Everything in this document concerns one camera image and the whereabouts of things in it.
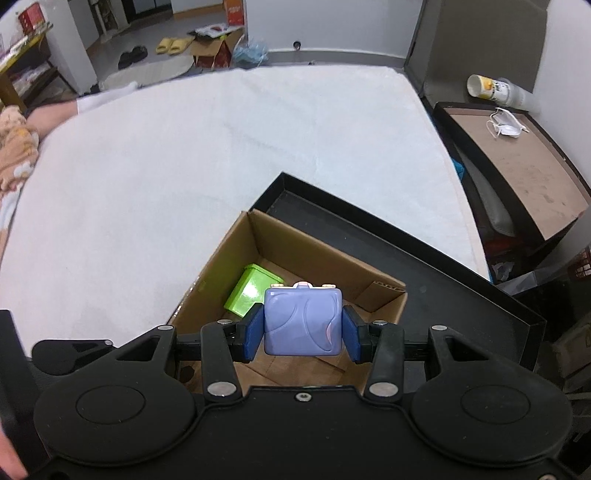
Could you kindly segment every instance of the person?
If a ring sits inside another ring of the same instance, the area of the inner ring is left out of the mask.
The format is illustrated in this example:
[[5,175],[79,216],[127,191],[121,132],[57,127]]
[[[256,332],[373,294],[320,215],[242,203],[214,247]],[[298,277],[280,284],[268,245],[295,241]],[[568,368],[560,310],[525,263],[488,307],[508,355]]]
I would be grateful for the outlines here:
[[[39,143],[70,118],[124,97],[137,88],[137,82],[132,82],[123,88],[40,106],[30,113],[21,113],[16,106],[7,106],[0,112],[0,260],[21,189],[37,163]],[[27,471],[0,425],[0,480],[26,477]]]

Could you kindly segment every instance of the green box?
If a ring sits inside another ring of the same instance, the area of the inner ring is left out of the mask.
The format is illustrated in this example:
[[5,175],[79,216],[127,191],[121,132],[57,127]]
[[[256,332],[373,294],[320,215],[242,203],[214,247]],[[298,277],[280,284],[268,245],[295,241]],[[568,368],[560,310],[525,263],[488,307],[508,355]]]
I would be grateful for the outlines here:
[[283,279],[251,263],[244,267],[244,273],[223,307],[244,317],[255,303],[263,303],[265,290],[274,283],[283,283]]

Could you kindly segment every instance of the purple toy box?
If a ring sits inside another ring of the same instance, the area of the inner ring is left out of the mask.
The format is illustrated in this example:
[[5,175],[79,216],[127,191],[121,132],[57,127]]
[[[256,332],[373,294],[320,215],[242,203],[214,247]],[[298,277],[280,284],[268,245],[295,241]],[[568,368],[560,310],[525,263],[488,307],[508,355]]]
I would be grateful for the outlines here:
[[265,352],[328,356],[341,351],[343,296],[334,285],[272,285],[265,292]]

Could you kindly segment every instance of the white sheet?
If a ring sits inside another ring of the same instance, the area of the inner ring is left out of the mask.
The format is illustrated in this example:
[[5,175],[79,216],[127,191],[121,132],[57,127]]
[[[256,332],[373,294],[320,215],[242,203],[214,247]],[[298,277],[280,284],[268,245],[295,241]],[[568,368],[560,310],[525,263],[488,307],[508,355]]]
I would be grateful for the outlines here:
[[233,70],[140,90],[42,144],[0,270],[26,350],[165,323],[239,212],[287,171],[487,277],[446,150],[385,67]]

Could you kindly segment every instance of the silver bolt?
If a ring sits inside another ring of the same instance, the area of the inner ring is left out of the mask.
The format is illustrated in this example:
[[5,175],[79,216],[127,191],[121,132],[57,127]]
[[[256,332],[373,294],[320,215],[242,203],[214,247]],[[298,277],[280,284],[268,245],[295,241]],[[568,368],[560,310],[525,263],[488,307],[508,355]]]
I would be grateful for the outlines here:
[[377,382],[369,386],[369,391],[376,397],[393,397],[398,393],[398,387],[390,382]]
[[207,386],[207,391],[214,397],[228,397],[236,390],[236,385],[230,382],[214,382]]
[[310,400],[312,400],[312,395],[310,395],[309,393],[306,393],[306,392],[300,392],[295,395],[295,399],[297,401],[310,401]]

